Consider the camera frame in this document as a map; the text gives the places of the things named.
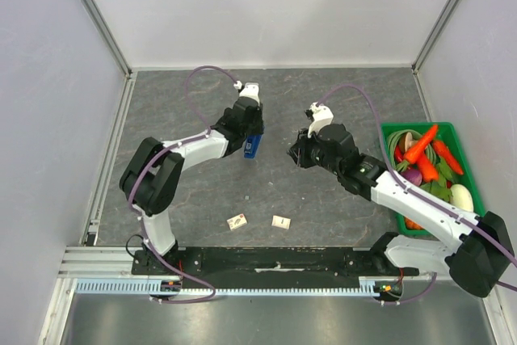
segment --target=small white box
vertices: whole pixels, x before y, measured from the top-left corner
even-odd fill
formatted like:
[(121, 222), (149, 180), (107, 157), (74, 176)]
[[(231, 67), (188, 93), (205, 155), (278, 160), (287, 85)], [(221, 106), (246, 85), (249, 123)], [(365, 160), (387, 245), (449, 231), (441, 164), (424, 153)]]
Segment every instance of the small white box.
[(228, 220), (226, 220), (226, 222), (228, 223), (230, 230), (240, 228), (241, 226), (246, 225), (248, 223), (248, 221), (244, 217), (244, 214), (242, 213), (238, 216), (229, 218)]
[(289, 226), (291, 225), (291, 219), (280, 216), (273, 216), (273, 222), (271, 225), (278, 228), (289, 229)]

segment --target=metal floor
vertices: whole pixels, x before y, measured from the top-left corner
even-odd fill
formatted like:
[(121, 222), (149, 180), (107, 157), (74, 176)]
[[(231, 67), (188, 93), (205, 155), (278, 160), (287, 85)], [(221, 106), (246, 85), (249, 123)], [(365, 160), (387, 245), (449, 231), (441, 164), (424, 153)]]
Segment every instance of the metal floor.
[[(405, 295), (426, 284), (405, 282)], [(222, 297), (159, 305), (144, 296), (76, 295), (62, 345), (490, 345), (480, 299), (437, 283), (422, 300), (380, 307), (358, 297)]]
[[(185, 104), (187, 71), (139, 72), (116, 155), (99, 227), (99, 246), (122, 246), (139, 232), (118, 181), (140, 142), (149, 136), (174, 140), (203, 130)], [(383, 121), (425, 121), (409, 68), (251, 69), (232, 72), (243, 82), (259, 82), (266, 126), (255, 160), (235, 153), (187, 170), (170, 209), (171, 226), (182, 246), (371, 246), (396, 230), (392, 213), (349, 195), (320, 168), (294, 166), (286, 149), (304, 111), (331, 87), (364, 86)], [(191, 85), (195, 105), (213, 123), (236, 92), (225, 76), (205, 71)], [(380, 157), (372, 113), (353, 90), (338, 92), (328, 104), (359, 148)], [(248, 225), (230, 232), (226, 220), (244, 213)], [(290, 230), (271, 227), (273, 215), (292, 219)]]

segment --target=green basket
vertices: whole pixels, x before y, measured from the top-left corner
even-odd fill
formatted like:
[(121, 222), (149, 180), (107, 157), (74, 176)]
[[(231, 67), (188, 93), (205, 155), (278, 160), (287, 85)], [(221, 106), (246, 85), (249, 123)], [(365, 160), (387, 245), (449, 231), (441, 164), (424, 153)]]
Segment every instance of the green basket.
[[(385, 139), (385, 146), (388, 147), (386, 144), (386, 139), (391, 133), (395, 133), (396, 131), (401, 131), (404, 129), (413, 129), (414, 131), (418, 131), (423, 135), (433, 124), (438, 125), (438, 133), (436, 134), (436, 137), (442, 140), (448, 146), (448, 148), (451, 150), (451, 154), (454, 155), (454, 158), (456, 158), (456, 160), (463, 168), (464, 174), (458, 176), (459, 183), (470, 191), (474, 202), (474, 212), (483, 217), (485, 215), (485, 208), (483, 207), (481, 197), (477, 191), (469, 163), (467, 162), (467, 158), (465, 157), (465, 154), (461, 148), (460, 140), (458, 139), (454, 126), (451, 123), (384, 123), (381, 125), (381, 128)], [(396, 218), (398, 229), (401, 234), (406, 236), (431, 235), (429, 232), (423, 229), (407, 229), (406, 224), (404, 223), (404, 216), (399, 213), (397, 213)]]

